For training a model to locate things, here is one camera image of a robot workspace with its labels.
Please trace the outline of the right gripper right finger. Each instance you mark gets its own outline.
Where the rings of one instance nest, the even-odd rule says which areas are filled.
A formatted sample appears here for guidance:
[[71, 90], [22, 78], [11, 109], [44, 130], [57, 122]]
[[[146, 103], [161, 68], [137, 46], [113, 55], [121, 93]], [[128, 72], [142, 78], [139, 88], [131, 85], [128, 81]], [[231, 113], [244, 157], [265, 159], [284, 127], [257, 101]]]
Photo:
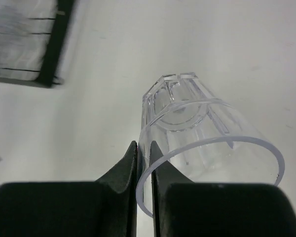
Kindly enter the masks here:
[[151, 181], [156, 237], [296, 237], [296, 214], [274, 185], [194, 183], [168, 161]]

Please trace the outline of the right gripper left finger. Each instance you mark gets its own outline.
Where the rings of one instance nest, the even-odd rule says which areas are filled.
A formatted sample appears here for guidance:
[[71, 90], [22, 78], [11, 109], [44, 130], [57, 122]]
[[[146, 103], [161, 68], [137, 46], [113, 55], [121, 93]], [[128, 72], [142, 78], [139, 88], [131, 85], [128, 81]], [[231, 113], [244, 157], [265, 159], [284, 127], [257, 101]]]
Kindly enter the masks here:
[[0, 237], [134, 237], [138, 146], [95, 181], [0, 185]]

